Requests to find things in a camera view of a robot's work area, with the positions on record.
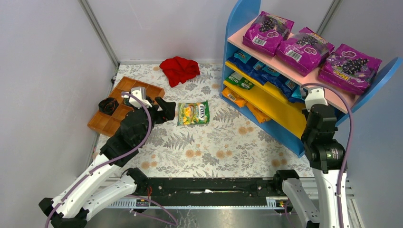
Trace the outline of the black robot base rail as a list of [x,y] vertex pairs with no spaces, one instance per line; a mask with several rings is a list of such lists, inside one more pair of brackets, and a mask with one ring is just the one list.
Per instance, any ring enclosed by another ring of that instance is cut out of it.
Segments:
[[124,176],[137,184],[135,195],[165,207],[267,206],[267,197],[285,196],[283,181],[299,179],[295,170],[276,171],[272,178],[151,178],[130,168]]

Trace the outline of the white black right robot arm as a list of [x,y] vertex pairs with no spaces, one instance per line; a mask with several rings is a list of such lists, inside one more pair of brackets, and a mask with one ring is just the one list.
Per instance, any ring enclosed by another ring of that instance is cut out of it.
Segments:
[[344,147],[334,139],[336,116],[330,106],[313,105],[307,113],[307,125],[301,136],[305,155],[317,185],[319,208],[305,192],[295,170],[276,171],[275,190],[284,193],[304,228],[348,228],[345,198],[346,172],[342,166]]

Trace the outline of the green white Fox's candy bag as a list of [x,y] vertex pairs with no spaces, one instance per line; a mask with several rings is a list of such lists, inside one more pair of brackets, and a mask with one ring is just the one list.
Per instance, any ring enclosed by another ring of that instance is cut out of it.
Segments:
[[207,124],[210,121],[208,101],[178,103],[178,125]]

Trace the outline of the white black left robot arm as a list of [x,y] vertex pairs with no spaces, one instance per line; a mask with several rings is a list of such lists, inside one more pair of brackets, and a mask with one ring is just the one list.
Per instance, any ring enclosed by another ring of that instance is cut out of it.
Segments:
[[138,153],[156,124],[175,117],[176,102],[156,97],[150,105],[139,101],[120,122],[119,129],[100,149],[89,167],[62,193],[44,198],[39,207],[47,216],[45,227],[83,228],[98,212],[133,193],[150,193],[149,179],[139,168],[130,168],[112,186],[96,190],[109,175],[124,167]]

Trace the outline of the orange mango candy bag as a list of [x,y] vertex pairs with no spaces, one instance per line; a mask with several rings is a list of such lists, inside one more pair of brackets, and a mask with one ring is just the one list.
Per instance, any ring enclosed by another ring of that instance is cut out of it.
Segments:
[[271,120],[268,115],[264,114],[251,103],[247,103],[246,106],[260,124]]
[[236,104],[239,108],[243,108],[246,106],[247,101],[239,96],[237,93],[235,93],[233,90],[230,88],[226,87],[224,88],[222,95],[229,100],[231,100],[234,104]]

